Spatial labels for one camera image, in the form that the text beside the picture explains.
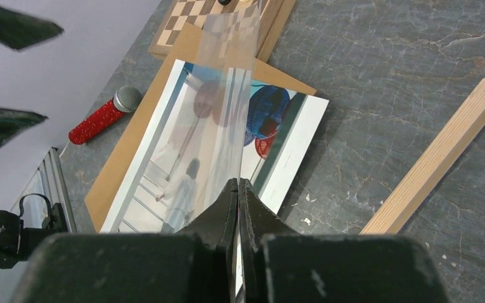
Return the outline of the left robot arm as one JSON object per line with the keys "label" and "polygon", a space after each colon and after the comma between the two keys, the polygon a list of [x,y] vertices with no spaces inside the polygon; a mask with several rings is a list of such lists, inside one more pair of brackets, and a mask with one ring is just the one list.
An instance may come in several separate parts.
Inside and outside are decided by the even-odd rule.
{"label": "left robot arm", "polygon": [[[10,49],[20,51],[53,39],[63,32],[63,28],[53,21],[0,6],[0,43]],[[0,148],[46,119],[46,116],[36,112],[0,107]],[[48,211],[40,228],[24,226],[24,197],[19,200],[18,214],[0,210],[0,269],[10,269],[16,263],[26,261],[46,237],[68,232],[62,205],[52,205],[43,194],[39,197],[43,199]]]}

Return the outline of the wooden picture frame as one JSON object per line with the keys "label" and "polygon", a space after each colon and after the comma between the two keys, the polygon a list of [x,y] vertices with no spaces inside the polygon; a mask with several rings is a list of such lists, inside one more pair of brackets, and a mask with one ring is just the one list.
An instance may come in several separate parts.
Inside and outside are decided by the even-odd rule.
{"label": "wooden picture frame", "polygon": [[362,234],[398,233],[484,126],[485,78],[383,202]]}

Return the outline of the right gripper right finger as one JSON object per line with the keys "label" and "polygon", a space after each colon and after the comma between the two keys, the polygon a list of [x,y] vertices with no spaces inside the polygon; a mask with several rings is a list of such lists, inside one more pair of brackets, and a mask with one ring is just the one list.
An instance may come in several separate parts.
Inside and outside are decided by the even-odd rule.
{"label": "right gripper right finger", "polygon": [[246,302],[447,302],[427,250],[399,235],[302,235],[239,183]]}

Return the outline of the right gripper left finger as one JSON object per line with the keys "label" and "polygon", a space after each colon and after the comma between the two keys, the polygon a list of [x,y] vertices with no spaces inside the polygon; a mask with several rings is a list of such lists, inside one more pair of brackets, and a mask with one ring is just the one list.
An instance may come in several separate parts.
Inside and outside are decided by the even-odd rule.
{"label": "right gripper left finger", "polygon": [[31,256],[13,302],[230,302],[237,180],[173,234],[56,234]]}

